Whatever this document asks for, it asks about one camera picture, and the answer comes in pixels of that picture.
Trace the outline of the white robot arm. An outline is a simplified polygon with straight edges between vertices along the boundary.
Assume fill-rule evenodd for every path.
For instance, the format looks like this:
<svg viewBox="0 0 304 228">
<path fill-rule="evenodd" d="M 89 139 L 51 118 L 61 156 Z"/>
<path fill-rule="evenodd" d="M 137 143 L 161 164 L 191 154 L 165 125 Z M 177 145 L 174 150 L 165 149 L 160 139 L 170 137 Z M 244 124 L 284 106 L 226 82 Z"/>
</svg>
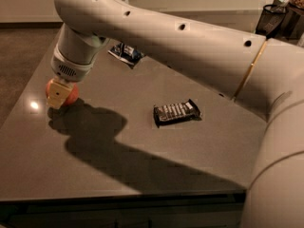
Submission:
<svg viewBox="0 0 304 228">
<path fill-rule="evenodd" d="M 54 0 L 63 21 L 47 102 L 60 108 L 110 40 L 214 89 L 267 123 L 240 228 L 304 228 L 304 48 L 128 5 Z"/>
</svg>

